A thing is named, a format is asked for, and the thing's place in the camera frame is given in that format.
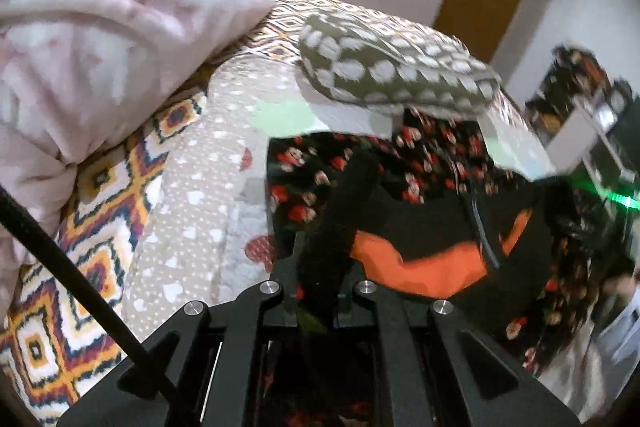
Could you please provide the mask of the black floral garment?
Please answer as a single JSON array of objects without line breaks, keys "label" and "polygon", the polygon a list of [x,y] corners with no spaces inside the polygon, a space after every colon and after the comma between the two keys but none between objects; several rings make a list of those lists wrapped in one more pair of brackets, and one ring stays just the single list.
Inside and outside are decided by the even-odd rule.
[{"label": "black floral garment", "polygon": [[494,164],[480,127],[409,109],[390,138],[270,141],[277,335],[261,426],[575,426],[541,372],[584,324],[570,180]]}]

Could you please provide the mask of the pile of clothes on shelf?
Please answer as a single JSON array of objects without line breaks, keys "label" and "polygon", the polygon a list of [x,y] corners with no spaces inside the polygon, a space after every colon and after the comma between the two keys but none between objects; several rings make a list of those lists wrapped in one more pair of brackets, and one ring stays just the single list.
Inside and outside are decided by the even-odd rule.
[{"label": "pile of clothes on shelf", "polygon": [[591,51],[560,44],[552,50],[552,63],[544,80],[525,103],[524,117],[547,146],[574,112],[575,102],[582,102],[588,110],[605,103],[616,121],[632,101],[634,92],[629,82],[608,77]]}]

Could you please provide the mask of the heart patchwork quilt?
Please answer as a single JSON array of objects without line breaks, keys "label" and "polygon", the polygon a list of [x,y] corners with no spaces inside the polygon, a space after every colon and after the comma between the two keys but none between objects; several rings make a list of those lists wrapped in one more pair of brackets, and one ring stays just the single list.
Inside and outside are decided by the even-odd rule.
[{"label": "heart patchwork quilt", "polygon": [[[413,161],[396,144],[405,132],[399,115],[329,100],[299,68],[253,55],[218,68],[206,102],[151,185],[151,218],[122,306],[139,338],[191,300],[228,303],[267,280],[330,194],[316,172],[336,178],[348,154],[366,146],[382,172],[349,256],[367,278],[432,298],[488,282],[450,187],[428,179],[428,203],[411,202]],[[317,169],[298,169],[293,154],[317,159]]]}]

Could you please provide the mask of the olive white-spotted bolster pillow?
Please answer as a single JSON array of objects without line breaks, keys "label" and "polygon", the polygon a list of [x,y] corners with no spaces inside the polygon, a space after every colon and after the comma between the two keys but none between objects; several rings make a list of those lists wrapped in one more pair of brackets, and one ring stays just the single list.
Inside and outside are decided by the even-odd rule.
[{"label": "olive white-spotted bolster pillow", "polygon": [[459,39],[420,24],[395,28],[319,11],[303,22],[297,44],[311,87],[335,102],[471,116],[484,113],[500,88],[499,75]]}]

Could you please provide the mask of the orange geometric patterned blanket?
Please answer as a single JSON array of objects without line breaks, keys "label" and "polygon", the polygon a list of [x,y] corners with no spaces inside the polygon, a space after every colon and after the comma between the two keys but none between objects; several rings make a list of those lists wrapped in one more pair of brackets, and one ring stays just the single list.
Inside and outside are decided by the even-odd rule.
[{"label": "orange geometric patterned blanket", "polygon": [[[337,10],[395,28],[411,22],[336,0],[278,0],[250,34],[215,55],[128,138],[89,158],[61,213],[55,239],[110,306],[122,314],[134,254],[150,222],[151,185],[171,151],[205,113],[210,80],[235,57],[297,67],[297,36],[314,12]],[[21,274],[14,308],[1,326],[1,369],[38,426],[55,426],[122,359],[119,347],[37,263]]]}]

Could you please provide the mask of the white shelf unit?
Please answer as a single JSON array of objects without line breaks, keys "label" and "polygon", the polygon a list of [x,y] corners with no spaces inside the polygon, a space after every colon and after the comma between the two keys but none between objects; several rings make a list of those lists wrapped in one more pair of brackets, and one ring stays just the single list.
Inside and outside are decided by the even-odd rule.
[{"label": "white shelf unit", "polygon": [[570,105],[570,116],[546,145],[551,164],[600,199],[638,211],[639,171],[608,137],[618,116],[605,101],[593,106],[582,95]]}]

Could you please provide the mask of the pink floral comforter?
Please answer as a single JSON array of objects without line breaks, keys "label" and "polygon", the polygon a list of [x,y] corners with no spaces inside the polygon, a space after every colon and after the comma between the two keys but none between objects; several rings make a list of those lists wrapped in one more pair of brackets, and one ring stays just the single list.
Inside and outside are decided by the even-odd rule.
[{"label": "pink floral comforter", "polygon": [[1,184],[48,233],[124,141],[277,0],[1,0]]}]

